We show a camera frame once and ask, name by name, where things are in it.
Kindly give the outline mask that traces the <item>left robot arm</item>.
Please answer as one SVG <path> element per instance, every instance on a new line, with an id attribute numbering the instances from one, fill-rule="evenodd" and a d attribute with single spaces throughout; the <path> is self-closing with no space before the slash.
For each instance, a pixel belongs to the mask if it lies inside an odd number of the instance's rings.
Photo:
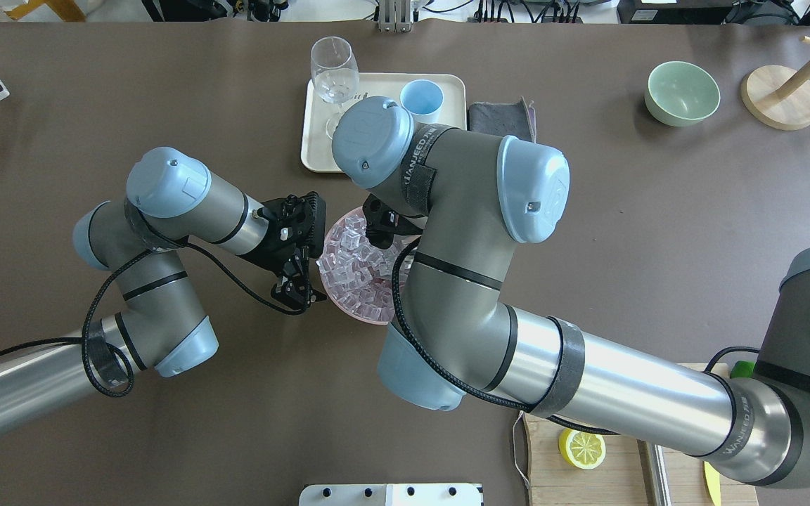
<path id="1" fill-rule="evenodd" d="M 0 351 L 0 435 L 88 394 L 131 393 L 148 369 L 174 377 L 219 348 L 211 319 L 179 253 L 211 261 L 214 245 L 276 282 L 269 298 L 219 269 L 247 295 L 286 315 L 305 313 L 324 292 L 311 282 L 323 253 L 327 205 L 318 193 L 258 202 L 176 148 L 149 150 L 129 173 L 122 201 L 77 222 L 77 255 L 109 272 L 79 330 Z"/>

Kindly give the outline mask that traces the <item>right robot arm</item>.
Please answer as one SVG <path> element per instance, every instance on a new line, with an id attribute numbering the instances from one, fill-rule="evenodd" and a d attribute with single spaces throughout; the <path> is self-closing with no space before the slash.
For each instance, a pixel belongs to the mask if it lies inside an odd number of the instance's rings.
<path id="1" fill-rule="evenodd" d="M 546 240 L 565 211 L 556 148 L 418 124 L 372 96 L 342 115 L 332 153 L 381 204 L 424 220 L 378 364 L 392 393 L 431 410 L 472 394 L 666 446 L 749 486 L 810 488 L 810 249 L 779 286 L 752 374 L 724 379 L 499 301 L 515 247 Z"/>

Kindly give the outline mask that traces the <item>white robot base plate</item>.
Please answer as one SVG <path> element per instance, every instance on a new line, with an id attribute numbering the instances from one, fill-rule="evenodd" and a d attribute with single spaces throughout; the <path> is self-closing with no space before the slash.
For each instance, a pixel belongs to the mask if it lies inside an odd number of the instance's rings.
<path id="1" fill-rule="evenodd" d="M 312 484 L 299 505 L 484 505 L 481 484 Z"/>

